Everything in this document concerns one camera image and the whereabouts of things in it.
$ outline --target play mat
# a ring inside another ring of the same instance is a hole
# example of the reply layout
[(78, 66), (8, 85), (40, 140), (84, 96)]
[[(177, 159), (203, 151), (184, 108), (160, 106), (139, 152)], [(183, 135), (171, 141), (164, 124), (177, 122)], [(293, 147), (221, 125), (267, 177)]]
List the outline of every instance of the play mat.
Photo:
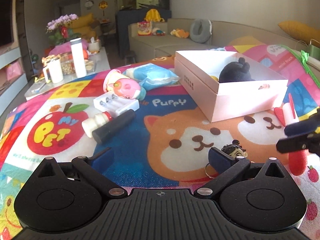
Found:
[[(277, 45), (224, 49), (243, 53), (285, 76), (289, 85), (284, 102), (291, 93), (300, 119), (316, 111), (320, 90), (290, 52)], [(151, 62), (174, 69), (173, 58)], [(92, 156), (112, 147), (114, 156), (105, 164), (104, 175), (128, 191), (133, 187), (194, 190), (209, 180), (204, 172), (209, 148), (222, 148), (233, 139), (247, 149), (251, 161), (276, 157), (288, 165), (288, 155), (276, 151), (284, 128), (273, 111), (209, 123), (179, 83), (149, 91), (134, 121), (106, 145), (97, 146), (84, 134), (81, 122), (99, 112), (93, 107), (93, 98), (103, 94), (107, 73), (74, 80), (29, 100), (8, 115), (0, 142), (1, 240), (9, 240), (21, 230), (13, 210), (14, 198), (46, 156), (69, 162), (76, 156)], [(313, 167), (312, 172), (306, 168), (301, 176), (293, 176), (309, 203), (300, 229), (311, 239), (320, 239), (318, 156), (309, 155), (308, 166)], [(213, 169), (208, 171), (217, 175)]]

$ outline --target open cardboard box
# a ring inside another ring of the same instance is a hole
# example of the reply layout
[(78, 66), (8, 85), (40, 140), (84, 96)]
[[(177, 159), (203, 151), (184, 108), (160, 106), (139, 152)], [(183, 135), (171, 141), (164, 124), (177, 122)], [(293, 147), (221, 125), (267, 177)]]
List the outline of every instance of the open cardboard box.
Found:
[[(222, 69), (230, 62), (245, 58), (255, 81), (218, 83)], [(280, 107), (288, 80), (264, 65), (232, 51), (177, 51), (175, 73), (204, 115), (211, 122), (254, 114)]]

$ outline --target fish tank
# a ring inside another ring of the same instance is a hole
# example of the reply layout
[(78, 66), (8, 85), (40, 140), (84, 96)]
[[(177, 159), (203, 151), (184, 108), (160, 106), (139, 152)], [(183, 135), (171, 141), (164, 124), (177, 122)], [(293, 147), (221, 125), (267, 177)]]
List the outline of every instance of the fish tank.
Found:
[(117, 10), (136, 10), (140, 8), (170, 9), (169, 0), (116, 0)]

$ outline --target black cylinder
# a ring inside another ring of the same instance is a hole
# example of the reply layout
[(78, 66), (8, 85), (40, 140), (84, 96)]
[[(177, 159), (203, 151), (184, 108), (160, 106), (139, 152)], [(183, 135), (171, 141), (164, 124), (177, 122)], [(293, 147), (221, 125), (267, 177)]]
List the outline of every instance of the black cylinder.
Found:
[(110, 122), (107, 122), (105, 125), (99, 127), (97, 130), (94, 130), (92, 132), (92, 136), (98, 144), (103, 144), (116, 135), (117, 132), (131, 123), (135, 117), (135, 111), (130, 109), (112, 119)]

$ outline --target blue plastic package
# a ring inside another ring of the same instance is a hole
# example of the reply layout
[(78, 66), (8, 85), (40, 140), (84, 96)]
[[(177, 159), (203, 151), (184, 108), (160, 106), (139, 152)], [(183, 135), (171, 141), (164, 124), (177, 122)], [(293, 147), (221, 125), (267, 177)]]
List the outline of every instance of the blue plastic package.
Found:
[(139, 82), (146, 91), (154, 88), (173, 85), (179, 77), (169, 69), (149, 63), (142, 66), (128, 68), (123, 72), (129, 78)]

